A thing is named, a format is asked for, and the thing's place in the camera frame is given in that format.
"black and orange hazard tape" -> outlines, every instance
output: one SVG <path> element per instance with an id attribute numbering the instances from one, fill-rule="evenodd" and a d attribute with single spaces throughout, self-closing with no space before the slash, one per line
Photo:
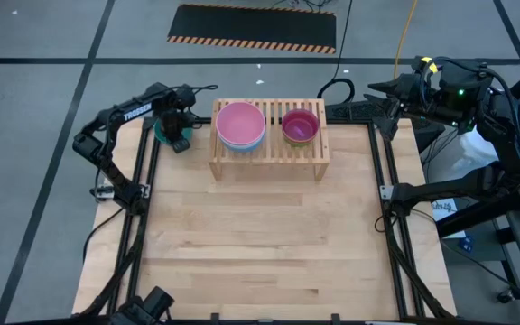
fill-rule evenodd
<path id="1" fill-rule="evenodd" d="M 336 16 L 293 8 L 180 5 L 168 42 L 334 54 Z"/>

